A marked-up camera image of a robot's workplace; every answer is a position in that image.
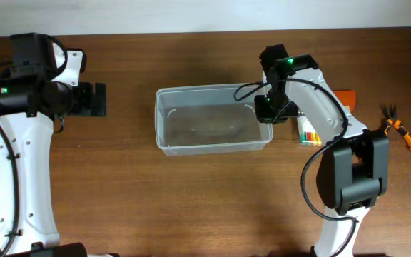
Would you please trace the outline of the clear case of coloured plugs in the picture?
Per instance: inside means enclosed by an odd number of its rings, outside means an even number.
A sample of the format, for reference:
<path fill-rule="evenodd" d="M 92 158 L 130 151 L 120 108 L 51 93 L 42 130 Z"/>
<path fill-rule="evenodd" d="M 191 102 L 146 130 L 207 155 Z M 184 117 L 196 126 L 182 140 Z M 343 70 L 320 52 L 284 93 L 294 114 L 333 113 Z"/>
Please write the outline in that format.
<path fill-rule="evenodd" d="M 322 141 L 302 111 L 299 111 L 296 118 L 299 133 L 299 143 L 308 146 L 321 146 Z"/>

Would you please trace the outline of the orange scraper with wooden handle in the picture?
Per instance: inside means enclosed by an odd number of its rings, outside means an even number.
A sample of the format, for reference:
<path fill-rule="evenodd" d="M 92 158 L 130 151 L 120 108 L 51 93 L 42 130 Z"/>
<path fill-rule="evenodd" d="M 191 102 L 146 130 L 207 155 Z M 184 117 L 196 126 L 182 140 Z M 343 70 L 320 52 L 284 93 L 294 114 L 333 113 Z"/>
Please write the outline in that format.
<path fill-rule="evenodd" d="M 349 113 L 354 111 L 357 103 L 357 94 L 354 90 L 336 90 L 333 93 Z"/>

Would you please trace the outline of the clear plastic storage container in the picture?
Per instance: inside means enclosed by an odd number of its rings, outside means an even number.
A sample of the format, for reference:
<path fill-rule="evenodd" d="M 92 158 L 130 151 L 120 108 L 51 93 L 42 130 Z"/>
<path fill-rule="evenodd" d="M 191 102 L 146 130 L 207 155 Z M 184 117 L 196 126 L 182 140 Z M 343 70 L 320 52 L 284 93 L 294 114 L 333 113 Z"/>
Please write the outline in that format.
<path fill-rule="evenodd" d="M 254 97 L 233 98 L 239 84 L 159 89 L 155 100 L 156 144 L 167 156 L 258 151 L 273 139 L 273 126 L 257 120 Z"/>

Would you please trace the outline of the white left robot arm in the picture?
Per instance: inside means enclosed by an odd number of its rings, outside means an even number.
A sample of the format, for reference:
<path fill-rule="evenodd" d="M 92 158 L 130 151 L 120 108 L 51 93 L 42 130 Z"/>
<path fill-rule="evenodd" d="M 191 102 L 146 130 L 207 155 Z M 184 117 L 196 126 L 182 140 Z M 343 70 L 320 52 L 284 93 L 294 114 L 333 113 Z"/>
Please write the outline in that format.
<path fill-rule="evenodd" d="M 106 85 L 80 81 L 87 57 L 47 34 L 11 36 L 0 76 L 0 256 L 82 256 L 61 244 L 51 204 L 51 139 L 66 116 L 106 115 Z"/>

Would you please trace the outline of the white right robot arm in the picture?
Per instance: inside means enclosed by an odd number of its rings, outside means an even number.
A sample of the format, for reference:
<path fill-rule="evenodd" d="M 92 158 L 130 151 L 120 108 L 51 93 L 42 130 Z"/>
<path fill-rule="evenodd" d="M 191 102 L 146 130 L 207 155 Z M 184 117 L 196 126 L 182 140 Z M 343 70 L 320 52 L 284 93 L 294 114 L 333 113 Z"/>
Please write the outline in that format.
<path fill-rule="evenodd" d="M 303 167 L 300 187 L 324 220 L 311 256 L 352 256 L 362 220 L 387 190 L 389 146 L 383 131 L 359 122 L 328 87 L 309 54 L 289 56 L 282 44 L 259 56 L 269 92 L 254 98 L 257 120 L 282 123 L 302 112 L 322 148 Z"/>

